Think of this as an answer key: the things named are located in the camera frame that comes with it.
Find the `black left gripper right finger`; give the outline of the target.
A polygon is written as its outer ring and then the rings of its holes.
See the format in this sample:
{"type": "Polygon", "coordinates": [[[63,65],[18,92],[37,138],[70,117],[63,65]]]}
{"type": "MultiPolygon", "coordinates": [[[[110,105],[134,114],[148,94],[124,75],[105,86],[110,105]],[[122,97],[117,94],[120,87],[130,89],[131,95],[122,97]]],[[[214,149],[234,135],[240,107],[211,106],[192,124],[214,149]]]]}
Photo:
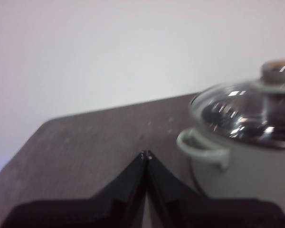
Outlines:
{"type": "Polygon", "coordinates": [[[150,151],[148,193],[166,228],[285,228],[285,213],[259,199],[216,199],[201,195],[176,178],[150,151]]]}

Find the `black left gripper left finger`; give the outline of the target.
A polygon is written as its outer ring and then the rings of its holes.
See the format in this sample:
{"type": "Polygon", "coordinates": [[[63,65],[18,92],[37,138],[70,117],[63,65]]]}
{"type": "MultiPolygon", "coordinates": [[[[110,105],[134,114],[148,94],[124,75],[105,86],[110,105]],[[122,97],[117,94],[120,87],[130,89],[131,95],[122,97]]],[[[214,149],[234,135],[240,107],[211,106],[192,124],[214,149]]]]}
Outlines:
{"type": "Polygon", "coordinates": [[[36,200],[15,206],[3,228],[129,228],[144,205],[146,152],[85,199],[36,200]]]}

